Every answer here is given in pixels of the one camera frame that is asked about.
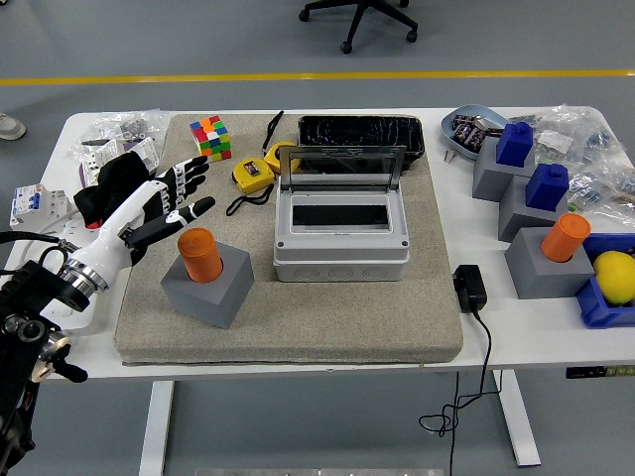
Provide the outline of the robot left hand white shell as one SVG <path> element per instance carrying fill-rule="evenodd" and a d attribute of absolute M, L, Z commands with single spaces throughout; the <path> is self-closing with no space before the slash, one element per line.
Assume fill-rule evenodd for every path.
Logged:
<path fill-rule="evenodd" d="M 97 184 L 74 196 L 84 224 L 96 238 L 69 255 L 62 278 L 90 292 L 104 292 L 123 269 L 137 264 L 147 248 L 188 226 L 215 205 L 208 196 L 185 200 L 204 183 L 208 157 L 178 163 L 154 176 L 135 152 L 103 166 Z"/>

